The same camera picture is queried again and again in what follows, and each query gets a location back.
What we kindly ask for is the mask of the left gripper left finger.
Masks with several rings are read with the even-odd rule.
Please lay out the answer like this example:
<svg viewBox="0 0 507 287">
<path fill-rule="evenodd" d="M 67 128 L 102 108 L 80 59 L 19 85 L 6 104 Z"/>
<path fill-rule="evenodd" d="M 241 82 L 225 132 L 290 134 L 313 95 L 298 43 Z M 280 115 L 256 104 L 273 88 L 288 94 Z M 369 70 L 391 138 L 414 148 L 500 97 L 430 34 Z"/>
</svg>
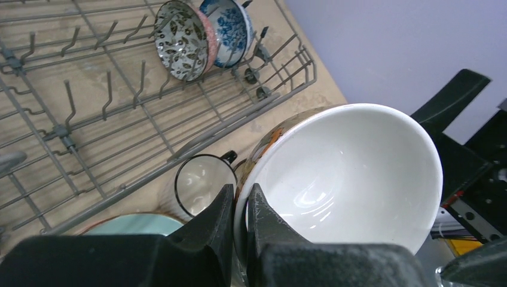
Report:
<svg viewBox="0 0 507 287">
<path fill-rule="evenodd" d="M 34 236 L 1 263 L 2 286 L 230 286 L 233 186 L 163 236 Z"/>
</svg>

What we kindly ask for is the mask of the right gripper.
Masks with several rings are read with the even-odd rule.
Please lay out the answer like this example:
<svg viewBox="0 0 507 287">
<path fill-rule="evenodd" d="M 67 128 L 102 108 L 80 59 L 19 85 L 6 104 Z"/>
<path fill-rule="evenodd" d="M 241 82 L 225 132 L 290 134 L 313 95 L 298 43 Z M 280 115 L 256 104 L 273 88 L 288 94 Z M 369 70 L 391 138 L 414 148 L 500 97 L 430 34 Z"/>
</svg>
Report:
<svg viewBox="0 0 507 287">
<path fill-rule="evenodd" d="M 440 135 L 490 82 L 461 69 L 411 118 Z M 438 268 L 437 284 L 506 286 L 506 102 L 464 145 L 442 135 L 436 146 L 444 171 L 441 207 L 464 228 L 441 237 L 488 242 Z"/>
</svg>

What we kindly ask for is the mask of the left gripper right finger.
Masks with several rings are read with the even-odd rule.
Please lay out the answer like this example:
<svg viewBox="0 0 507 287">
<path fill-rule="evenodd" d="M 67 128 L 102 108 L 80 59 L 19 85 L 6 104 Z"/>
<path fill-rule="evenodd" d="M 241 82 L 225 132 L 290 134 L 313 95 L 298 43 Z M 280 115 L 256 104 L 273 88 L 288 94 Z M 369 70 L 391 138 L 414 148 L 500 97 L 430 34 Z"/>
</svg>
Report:
<svg viewBox="0 0 507 287">
<path fill-rule="evenodd" d="M 251 286 L 428 286 L 419 262 L 402 246 L 309 242 L 274 211 L 259 184 L 247 211 Z"/>
</svg>

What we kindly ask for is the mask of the brown floral pattern bowl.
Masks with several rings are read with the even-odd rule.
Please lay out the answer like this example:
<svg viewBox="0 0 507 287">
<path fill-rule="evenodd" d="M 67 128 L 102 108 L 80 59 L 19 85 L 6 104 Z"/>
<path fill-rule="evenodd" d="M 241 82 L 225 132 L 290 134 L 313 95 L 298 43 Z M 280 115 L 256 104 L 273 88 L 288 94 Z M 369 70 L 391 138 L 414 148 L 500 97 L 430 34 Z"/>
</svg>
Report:
<svg viewBox="0 0 507 287">
<path fill-rule="evenodd" d="M 210 20 L 183 1 L 167 1 L 154 22 L 157 54 L 168 72 L 182 81 L 194 81 L 214 65 L 218 40 Z"/>
</svg>

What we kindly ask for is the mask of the blue white pattern bowl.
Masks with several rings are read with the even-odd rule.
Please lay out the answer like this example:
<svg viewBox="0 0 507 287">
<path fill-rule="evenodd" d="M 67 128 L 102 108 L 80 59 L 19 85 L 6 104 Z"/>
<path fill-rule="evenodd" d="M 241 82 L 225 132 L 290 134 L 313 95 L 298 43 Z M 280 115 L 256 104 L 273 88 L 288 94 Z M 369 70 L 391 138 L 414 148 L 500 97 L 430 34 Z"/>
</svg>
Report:
<svg viewBox="0 0 507 287">
<path fill-rule="evenodd" d="M 215 66 L 230 68 L 238 64 L 250 49 L 254 30 L 246 11 L 249 1 L 207 0 L 200 4 L 200 11 L 215 29 L 219 49 Z"/>
</svg>

